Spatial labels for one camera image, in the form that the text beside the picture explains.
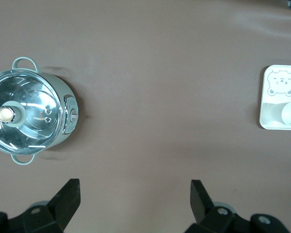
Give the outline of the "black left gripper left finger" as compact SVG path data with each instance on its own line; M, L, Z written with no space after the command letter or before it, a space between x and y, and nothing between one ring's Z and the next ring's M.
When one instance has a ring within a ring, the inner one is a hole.
M70 179L45 204L35 204L11 219L0 212L0 233L63 233L80 203L80 180Z

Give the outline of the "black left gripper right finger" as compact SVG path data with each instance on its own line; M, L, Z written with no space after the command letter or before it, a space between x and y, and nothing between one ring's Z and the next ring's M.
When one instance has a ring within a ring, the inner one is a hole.
M254 214L249 220L240 217L232 207L214 203L200 180L191 180L190 205L196 223L187 233L288 233L276 217Z

